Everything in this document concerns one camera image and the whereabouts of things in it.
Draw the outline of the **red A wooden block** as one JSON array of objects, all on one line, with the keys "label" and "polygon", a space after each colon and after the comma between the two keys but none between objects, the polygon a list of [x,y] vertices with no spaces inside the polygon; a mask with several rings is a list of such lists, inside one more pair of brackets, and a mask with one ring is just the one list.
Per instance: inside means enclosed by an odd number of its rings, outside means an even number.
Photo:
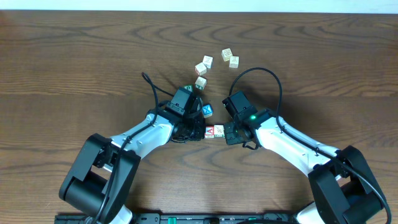
[{"label": "red A wooden block", "polygon": [[214,138],[214,137],[215,137],[214,126],[206,126],[205,127],[205,138]]}]

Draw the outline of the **engraved number wooden block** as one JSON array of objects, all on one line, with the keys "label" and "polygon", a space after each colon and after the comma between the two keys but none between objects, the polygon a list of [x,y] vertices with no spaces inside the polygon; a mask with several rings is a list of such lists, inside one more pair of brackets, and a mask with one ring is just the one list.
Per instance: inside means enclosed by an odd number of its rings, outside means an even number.
[{"label": "engraved number wooden block", "polygon": [[214,135],[216,138],[224,138],[224,126],[220,124],[214,125]]}]

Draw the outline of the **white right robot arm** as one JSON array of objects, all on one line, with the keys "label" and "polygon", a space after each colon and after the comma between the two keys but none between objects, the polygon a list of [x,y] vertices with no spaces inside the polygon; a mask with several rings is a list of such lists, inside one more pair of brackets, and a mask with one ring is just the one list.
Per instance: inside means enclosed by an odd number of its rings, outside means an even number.
[{"label": "white right robot arm", "polygon": [[283,157],[310,183],[313,202],[299,211],[299,223],[366,223],[381,210],[392,221],[387,200],[363,154],[337,149],[296,130],[270,110],[245,107],[224,124],[229,145],[263,147]]}]

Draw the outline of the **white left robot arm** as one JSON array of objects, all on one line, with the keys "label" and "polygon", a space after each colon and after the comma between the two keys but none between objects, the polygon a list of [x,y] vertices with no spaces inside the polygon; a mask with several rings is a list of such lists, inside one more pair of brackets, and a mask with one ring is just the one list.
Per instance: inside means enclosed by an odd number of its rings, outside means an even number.
[{"label": "white left robot arm", "polygon": [[58,195],[94,223],[111,223],[125,204],[141,159],[170,140],[199,141],[204,132],[201,111],[177,116],[150,110],[125,133],[110,138],[95,133],[82,146]]}]

